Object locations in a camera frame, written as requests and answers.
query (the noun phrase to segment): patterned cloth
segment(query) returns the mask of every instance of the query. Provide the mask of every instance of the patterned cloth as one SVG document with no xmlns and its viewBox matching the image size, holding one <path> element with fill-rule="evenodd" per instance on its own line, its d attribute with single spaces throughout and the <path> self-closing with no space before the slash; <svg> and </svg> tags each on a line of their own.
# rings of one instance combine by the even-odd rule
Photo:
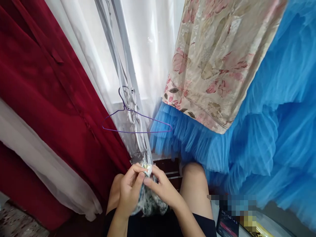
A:
<svg viewBox="0 0 316 237">
<path fill-rule="evenodd" d="M 47 237 L 49 232 L 32 217 L 6 203 L 0 212 L 0 235 L 3 237 Z"/>
<path fill-rule="evenodd" d="M 286 0 L 186 0 L 163 102 L 224 134 L 275 36 Z"/>
<path fill-rule="evenodd" d="M 150 177 L 152 165 L 148 163 L 141 163 L 141 166 L 148 169 L 148 171 L 144 173 L 146 177 Z M 144 216 L 152 216 L 154 214 L 164 215 L 167 209 L 168 205 L 164 203 L 150 188 L 142 184 L 138 204 L 135 211 L 132 213 L 132 216 L 139 213 L 141 210 L 143 211 Z"/>
</svg>

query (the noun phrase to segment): hand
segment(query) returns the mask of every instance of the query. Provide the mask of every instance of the hand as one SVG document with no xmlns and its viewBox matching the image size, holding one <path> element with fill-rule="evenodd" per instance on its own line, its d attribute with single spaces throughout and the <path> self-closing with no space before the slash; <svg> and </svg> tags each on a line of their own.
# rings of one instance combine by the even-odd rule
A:
<svg viewBox="0 0 316 237">
<path fill-rule="evenodd" d="M 139 163 L 132 165 L 121 180 L 117 212 L 129 218 L 138 203 L 139 193 L 145 178 L 144 171 Z"/>
<path fill-rule="evenodd" d="M 166 174 L 156 165 L 152 166 L 152 173 L 157 177 L 158 183 L 155 183 L 150 178 L 145 178 L 144 184 L 154 191 L 171 208 L 176 208 L 176 206 L 181 203 L 181 195 L 170 183 Z"/>
</svg>

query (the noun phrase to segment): blue tulle dress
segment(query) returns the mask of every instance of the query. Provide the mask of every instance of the blue tulle dress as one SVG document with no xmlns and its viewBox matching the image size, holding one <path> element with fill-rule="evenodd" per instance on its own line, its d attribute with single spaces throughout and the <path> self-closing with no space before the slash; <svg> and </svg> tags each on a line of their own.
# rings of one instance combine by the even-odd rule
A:
<svg viewBox="0 0 316 237">
<path fill-rule="evenodd" d="M 173 127 L 150 137 L 157 154 L 197 161 L 209 184 L 275 201 L 316 231 L 316 0 L 289 0 L 276 36 L 224 135 L 162 103 Z M 151 131 L 168 128 L 154 122 Z"/>
</svg>

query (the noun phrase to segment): black shorts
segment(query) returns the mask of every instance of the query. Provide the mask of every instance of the black shorts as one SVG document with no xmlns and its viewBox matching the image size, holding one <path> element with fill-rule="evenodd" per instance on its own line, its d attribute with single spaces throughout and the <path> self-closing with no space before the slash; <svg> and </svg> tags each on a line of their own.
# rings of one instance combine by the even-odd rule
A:
<svg viewBox="0 0 316 237">
<path fill-rule="evenodd" d="M 115 210 L 110 211 L 105 217 L 104 237 L 107 236 Z M 216 237 L 215 221 L 197 214 L 193 214 L 206 237 Z M 172 210 L 165 215 L 141 217 L 140 215 L 130 216 L 128 219 L 127 236 L 145 237 L 167 237 L 183 236 L 177 217 Z"/>
</svg>

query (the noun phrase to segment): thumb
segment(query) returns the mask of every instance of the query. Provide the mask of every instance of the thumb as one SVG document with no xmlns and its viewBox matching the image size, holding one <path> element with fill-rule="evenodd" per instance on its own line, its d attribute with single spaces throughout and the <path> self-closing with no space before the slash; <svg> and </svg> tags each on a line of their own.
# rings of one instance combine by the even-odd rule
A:
<svg viewBox="0 0 316 237">
<path fill-rule="evenodd" d="M 135 180 L 134 186 L 132 187 L 133 192 L 137 192 L 139 194 L 144 178 L 145 174 L 143 172 L 138 173 L 137 179 Z"/>
<path fill-rule="evenodd" d="M 149 187 L 152 191 L 154 191 L 157 195 L 159 195 L 159 185 L 154 182 L 151 178 L 145 178 L 144 185 Z"/>
</svg>

